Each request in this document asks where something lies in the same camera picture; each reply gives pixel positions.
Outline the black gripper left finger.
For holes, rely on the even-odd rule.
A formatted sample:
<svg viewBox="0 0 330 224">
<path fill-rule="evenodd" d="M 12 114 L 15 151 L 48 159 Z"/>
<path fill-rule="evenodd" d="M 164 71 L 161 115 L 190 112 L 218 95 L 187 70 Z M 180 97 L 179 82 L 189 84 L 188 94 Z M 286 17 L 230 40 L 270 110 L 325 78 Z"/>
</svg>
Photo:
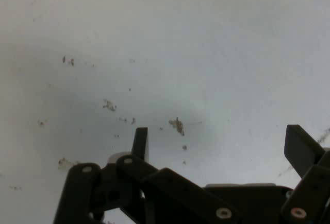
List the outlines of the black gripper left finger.
<svg viewBox="0 0 330 224">
<path fill-rule="evenodd" d="M 233 223 L 234 208 L 170 169 L 146 160 L 148 129 L 137 128 L 131 152 L 105 167 L 73 166 L 54 223 L 102 223 L 120 209 L 135 223 Z"/>
</svg>

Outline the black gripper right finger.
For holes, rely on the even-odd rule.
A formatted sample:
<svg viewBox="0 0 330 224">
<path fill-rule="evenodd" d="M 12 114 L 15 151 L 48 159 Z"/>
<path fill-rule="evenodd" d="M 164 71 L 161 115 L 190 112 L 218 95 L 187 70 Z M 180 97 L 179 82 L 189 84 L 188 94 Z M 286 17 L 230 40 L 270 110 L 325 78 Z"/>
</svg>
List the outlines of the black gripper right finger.
<svg viewBox="0 0 330 224">
<path fill-rule="evenodd" d="M 281 209 L 286 223 L 329 223 L 329 150 L 301 126 L 286 128 L 284 155 L 301 177 Z"/>
</svg>

